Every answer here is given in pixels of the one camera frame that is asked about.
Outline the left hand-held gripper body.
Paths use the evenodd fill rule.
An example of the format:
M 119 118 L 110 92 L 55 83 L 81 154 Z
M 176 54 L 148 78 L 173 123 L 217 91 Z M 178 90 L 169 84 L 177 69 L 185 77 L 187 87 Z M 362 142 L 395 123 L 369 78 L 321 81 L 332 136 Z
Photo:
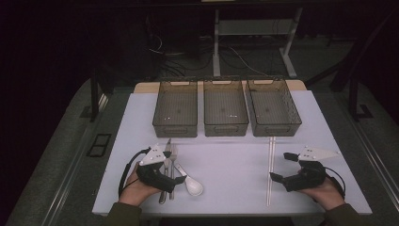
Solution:
M 170 193 L 174 190 L 176 184 L 174 179 L 167 177 L 160 171 L 166 160 L 164 151 L 158 144 L 149 147 L 145 151 L 145 156 L 139 161 L 136 174 L 145 185 Z

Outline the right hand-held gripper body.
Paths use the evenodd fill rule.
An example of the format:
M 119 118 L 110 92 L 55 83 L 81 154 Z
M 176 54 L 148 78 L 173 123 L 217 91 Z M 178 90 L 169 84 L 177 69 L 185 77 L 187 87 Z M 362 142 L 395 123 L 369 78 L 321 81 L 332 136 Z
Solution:
M 339 152 L 328 151 L 319 148 L 305 147 L 298 154 L 300 170 L 296 175 L 284 177 L 283 185 L 288 192 L 298 191 L 305 188 L 313 188 L 321 185 L 328 177 L 336 186 L 340 184 L 334 177 L 326 173 L 326 167 L 321 160 L 338 157 Z

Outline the translucent grey plastic bin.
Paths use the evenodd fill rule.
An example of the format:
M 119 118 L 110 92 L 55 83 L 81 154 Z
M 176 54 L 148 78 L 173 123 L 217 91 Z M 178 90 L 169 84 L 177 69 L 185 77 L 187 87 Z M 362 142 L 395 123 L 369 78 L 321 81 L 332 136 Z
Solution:
M 255 137 L 293 137 L 302 124 L 285 80 L 248 79 L 247 108 Z
M 196 81 L 162 81 L 152 126 L 157 137 L 198 135 L 198 84 Z
M 207 80 L 203 84 L 204 131 L 207 137 L 243 137 L 249 119 L 240 80 Z

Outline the person's left hand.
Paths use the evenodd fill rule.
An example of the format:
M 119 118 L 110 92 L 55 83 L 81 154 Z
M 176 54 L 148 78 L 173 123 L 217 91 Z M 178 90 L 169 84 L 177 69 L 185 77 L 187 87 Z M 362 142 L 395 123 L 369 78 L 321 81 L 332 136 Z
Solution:
M 159 193 L 160 190 L 143 184 L 136 174 L 137 165 L 135 165 L 132 173 L 126 181 L 126 185 L 121 192 L 119 202 L 132 206 L 139 206 L 151 195 Z

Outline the person's right hand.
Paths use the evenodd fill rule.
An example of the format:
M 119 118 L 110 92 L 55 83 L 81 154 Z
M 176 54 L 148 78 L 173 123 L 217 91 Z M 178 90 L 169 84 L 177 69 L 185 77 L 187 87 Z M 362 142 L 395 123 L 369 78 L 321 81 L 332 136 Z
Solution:
M 326 211 L 345 204 L 337 187 L 328 178 L 321 185 L 302 189 L 300 193 L 306 194 L 316 200 Z

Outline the metal fork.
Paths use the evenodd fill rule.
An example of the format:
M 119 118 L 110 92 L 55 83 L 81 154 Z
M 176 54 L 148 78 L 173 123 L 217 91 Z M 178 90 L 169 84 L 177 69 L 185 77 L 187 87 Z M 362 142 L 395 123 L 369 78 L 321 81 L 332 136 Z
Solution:
M 170 156 L 170 161 L 171 161 L 171 168 L 170 168 L 170 176 L 172 179 L 175 179 L 175 161 L 177 160 L 177 156 L 178 156 L 178 151 L 176 149 L 176 145 L 172 145 L 171 147 L 171 156 Z M 169 199 L 171 201 L 174 200 L 174 190 L 169 193 Z

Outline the metal table knife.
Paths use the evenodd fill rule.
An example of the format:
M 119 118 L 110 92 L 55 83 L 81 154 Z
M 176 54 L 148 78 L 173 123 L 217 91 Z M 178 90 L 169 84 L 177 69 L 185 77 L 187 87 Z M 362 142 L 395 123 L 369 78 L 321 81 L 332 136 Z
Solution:
M 165 152 L 169 152 L 171 154 L 171 142 L 170 141 L 171 141 L 171 138 L 168 140 L 168 143 L 165 148 Z M 170 166 L 170 160 L 169 160 L 169 157 L 167 157 L 167 159 L 164 161 L 164 175 L 166 175 L 167 177 L 169 177 L 169 166 Z M 158 202 L 160 204 L 164 204 L 166 201 L 166 197 L 167 197 L 167 192 L 162 191 Z

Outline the metal spoon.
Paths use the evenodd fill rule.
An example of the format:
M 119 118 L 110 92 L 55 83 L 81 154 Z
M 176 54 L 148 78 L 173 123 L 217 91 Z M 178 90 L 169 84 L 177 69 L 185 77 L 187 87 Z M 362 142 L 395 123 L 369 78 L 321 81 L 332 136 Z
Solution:
M 176 164 L 175 169 L 185 178 L 185 186 L 187 192 L 191 196 L 199 196 L 202 194 L 204 187 L 200 182 L 189 176 L 180 164 Z

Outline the black metal stand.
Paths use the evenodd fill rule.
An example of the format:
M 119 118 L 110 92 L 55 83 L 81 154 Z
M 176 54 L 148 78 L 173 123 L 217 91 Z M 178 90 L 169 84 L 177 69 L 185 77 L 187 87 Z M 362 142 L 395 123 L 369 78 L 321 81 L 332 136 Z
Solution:
M 349 104 L 348 110 L 354 121 L 360 119 L 371 119 L 373 117 L 372 112 L 367 105 L 358 103 L 359 97 L 359 81 L 356 78 L 349 80 Z

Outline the black floor frame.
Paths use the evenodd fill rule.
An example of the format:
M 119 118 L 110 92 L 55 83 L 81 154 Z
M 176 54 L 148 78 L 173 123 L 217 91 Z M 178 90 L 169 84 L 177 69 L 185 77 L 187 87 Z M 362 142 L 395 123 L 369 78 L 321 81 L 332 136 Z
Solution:
M 109 144 L 111 135 L 110 134 L 97 134 L 94 138 L 92 145 L 90 146 L 87 156 L 88 157 L 102 157 L 105 154 L 107 146 Z

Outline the white metal desk frame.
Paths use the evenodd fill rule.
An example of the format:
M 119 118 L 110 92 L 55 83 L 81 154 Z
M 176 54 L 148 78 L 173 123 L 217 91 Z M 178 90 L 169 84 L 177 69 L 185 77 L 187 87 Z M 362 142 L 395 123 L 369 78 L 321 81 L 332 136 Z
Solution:
M 295 67 L 290 59 L 290 50 L 295 39 L 303 8 L 297 8 L 292 19 L 260 20 L 221 20 L 219 10 L 215 11 L 213 73 L 221 75 L 219 37 L 220 36 L 278 36 L 287 37 L 285 45 L 279 48 L 279 54 L 290 78 L 297 78 Z

